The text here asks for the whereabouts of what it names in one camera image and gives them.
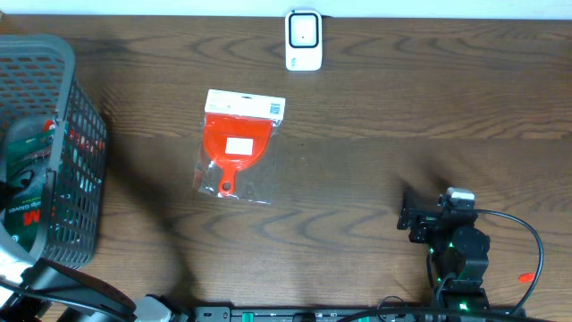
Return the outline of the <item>red dustpan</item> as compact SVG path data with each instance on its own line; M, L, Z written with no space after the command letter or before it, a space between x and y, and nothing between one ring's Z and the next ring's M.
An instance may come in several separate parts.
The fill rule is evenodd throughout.
M285 107L283 97L210 89L193 188L221 199L271 203Z

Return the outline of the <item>green grip gloves package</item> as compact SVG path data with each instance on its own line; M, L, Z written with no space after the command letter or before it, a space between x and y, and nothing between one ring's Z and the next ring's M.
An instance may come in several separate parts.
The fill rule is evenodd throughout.
M32 117L18 121L4 139L4 179L9 197L3 224L26 251L32 249L38 234L55 128L51 118Z

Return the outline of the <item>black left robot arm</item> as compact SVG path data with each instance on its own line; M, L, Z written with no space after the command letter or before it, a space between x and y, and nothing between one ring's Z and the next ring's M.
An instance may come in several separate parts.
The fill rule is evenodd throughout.
M23 271L22 282L2 280L13 293L1 312L5 321L33 320L53 302L67 306L62 321L194 321L192 309L164 296L148 295L136 302L110 284L49 258L40 258Z

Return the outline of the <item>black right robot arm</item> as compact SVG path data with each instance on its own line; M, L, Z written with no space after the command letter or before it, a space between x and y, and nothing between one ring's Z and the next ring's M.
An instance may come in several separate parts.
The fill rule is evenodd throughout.
M477 218L472 191L449 187L432 209L420 206L412 190L403 193L397 228L408 231L410 242L428 246L432 304L439 308L489 307L482 283L491 238L475 227Z

